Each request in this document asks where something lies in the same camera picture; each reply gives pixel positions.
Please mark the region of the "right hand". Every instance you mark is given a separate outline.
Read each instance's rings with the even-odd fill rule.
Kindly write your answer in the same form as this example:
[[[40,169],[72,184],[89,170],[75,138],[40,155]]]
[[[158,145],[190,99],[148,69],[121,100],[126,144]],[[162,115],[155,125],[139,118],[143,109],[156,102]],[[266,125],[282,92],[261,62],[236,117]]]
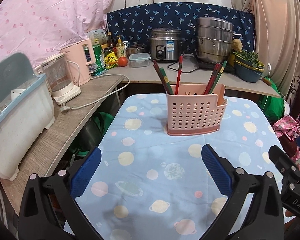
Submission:
[[[286,211],[285,211],[285,216],[286,216],[286,217],[293,217],[293,216],[295,216],[295,214],[292,213],[292,212],[290,212],[289,210],[286,210]]]

